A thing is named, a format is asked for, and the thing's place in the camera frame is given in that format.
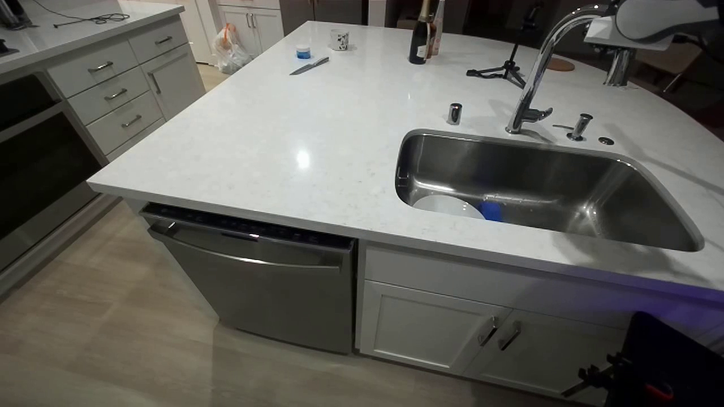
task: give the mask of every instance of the cup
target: cup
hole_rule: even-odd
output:
[[[349,52],[351,50],[349,31],[332,29],[330,31],[330,50]]]

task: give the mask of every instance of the dishwasher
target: dishwasher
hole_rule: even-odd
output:
[[[352,240],[157,204],[141,216],[224,325],[352,350]]]

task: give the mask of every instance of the sink basin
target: sink basin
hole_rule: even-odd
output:
[[[488,221],[677,251],[703,244],[658,180],[615,153],[411,132],[397,155],[395,193],[408,206],[428,194],[457,196]]]

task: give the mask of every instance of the drawer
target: drawer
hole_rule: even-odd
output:
[[[134,66],[136,66],[136,57],[129,43],[115,43],[96,52],[88,52],[65,63],[59,63],[46,73],[51,81],[59,86],[59,91],[65,97],[71,97],[78,91],[91,88],[99,81],[105,81]]]
[[[118,106],[108,116],[88,125],[88,134],[96,147],[108,153],[136,134],[160,120],[160,108],[152,93],[141,93],[129,103]]]
[[[71,110],[82,118],[83,125],[102,118],[104,114],[113,110],[115,106],[138,97],[149,86],[140,68],[134,68],[123,74],[110,76],[83,93],[69,97]]]
[[[134,134],[127,143],[118,145],[113,152],[108,152],[108,161],[115,161],[120,153],[129,152],[136,143],[140,143],[144,136],[153,134],[157,127],[163,125],[163,120],[152,121],[149,127],[144,127],[141,132]]]
[[[258,7],[258,10],[281,10],[278,0],[217,0],[217,4],[227,7]]]
[[[153,58],[184,43],[181,20],[164,23],[130,39],[138,63]]]

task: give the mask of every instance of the oven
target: oven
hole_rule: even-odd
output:
[[[0,280],[2,273],[96,194],[91,152],[46,78],[0,81]]]

